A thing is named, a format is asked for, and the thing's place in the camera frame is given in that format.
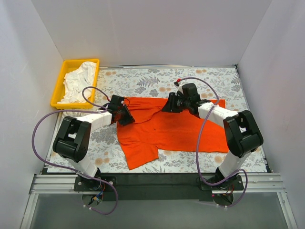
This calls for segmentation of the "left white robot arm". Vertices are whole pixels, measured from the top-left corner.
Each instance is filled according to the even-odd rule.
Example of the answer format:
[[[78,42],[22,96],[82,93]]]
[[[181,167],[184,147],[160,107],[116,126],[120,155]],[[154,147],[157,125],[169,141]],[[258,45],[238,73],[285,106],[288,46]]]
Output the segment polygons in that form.
[[[124,97],[114,95],[104,111],[82,117],[67,116],[63,119],[53,142],[52,149],[66,159],[77,171],[86,175],[85,185],[89,190],[96,191],[101,187],[101,178],[96,176],[97,166],[93,164],[87,151],[91,133],[116,122],[128,125],[135,119],[124,103]]]

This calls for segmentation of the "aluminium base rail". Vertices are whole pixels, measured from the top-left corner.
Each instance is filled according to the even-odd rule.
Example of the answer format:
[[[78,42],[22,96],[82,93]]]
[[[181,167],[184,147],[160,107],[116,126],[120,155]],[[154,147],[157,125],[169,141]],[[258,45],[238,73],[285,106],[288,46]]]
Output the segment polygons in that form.
[[[37,194],[65,194],[73,191],[76,175],[55,174],[35,175],[30,187],[30,193]],[[277,173],[251,173],[248,175],[249,193],[277,193],[286,192],[280,174]]]

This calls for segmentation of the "yellow plastic bin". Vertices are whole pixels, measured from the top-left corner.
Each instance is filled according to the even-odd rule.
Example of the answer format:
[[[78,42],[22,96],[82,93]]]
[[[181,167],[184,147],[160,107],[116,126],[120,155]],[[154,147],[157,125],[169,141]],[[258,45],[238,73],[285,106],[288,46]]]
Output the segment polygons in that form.
[[[71,104],[58,104],[57,102],[63,98],[65,95],[65,89],[63,85],[64,81],[64,76],[66,73],[76,70],[77,68],[80,67],[80,65],[83,62],[90,61],[90,62],[95,62],[97,63],[97,69],[96,69],[96,74],[95,74],[95,79],[93,82],[93,86],[97,86],[97,79],[98,79],[98,73],[99,73],[99,65],[100,65],[100,60],[99,59],[78,59],[78,60],[65,60],[62,64],[61,70],[59,77],[57,79],[55,89],[51,98],[51,106],[55,107],[57,109],[85,109],[85,108],[92,108],[93,105],[92,103],[95,100],[95,89],[93,88],[88,88],[88,89],[83,89],[82,91],[82,96],[86,100],[85,103],[71,103]]]

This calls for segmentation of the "orange t shirt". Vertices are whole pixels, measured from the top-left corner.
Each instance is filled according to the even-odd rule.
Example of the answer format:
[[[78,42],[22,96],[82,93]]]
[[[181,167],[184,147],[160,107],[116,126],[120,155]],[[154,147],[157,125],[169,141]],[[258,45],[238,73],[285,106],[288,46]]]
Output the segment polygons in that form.
[[[129,169],[158,159],[158,151],[194,152],[203,120],[190,114],[163,112],[165,98],[131,97],[128,109],[135,122],[117,125],[117,136]]]

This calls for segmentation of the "white t shirt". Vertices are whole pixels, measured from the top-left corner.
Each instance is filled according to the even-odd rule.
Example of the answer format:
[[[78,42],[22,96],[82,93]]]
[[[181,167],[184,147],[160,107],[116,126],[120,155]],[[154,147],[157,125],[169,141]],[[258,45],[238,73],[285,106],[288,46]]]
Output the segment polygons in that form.
[[[97,63],[86,61],[76,70],[66,73],[63,81],[65,95],[57,103],[85,103],[82,91],[85,87],[93,86],[96,69]]]

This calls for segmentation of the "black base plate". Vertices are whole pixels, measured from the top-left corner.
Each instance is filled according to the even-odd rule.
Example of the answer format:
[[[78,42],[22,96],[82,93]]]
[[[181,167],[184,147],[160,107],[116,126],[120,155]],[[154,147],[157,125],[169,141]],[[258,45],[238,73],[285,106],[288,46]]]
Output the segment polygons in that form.
[[[101,173],[97,176],[107,182],[77,176],[74,191],[89,193],[104,191],[105,201],[119,200],[199,200],[212,202],[214,194],[226,194],[232,201],[233,193],[243,191],[245,182],[240,175],[219,186],[204,184],[197,173]]]

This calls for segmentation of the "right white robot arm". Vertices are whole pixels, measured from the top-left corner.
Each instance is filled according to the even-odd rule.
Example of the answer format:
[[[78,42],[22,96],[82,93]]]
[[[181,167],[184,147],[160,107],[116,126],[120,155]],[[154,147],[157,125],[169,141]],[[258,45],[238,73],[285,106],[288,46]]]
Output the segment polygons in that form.
[[[242,112],[222,108],[218,103],[201,99],[194,83],[174,83],[177,91],[170,93],[162,111],[180,113],[188,110],[190,114],[203,119],[204,123],[212,123],[222,127],[228,147],[228,153],[216,169],[215,176],[201,181],[209,186],[228,189],[233,184],[233,178],[241,171],[241,166],[249,155],[264,142],[258,125],[249,110]]]

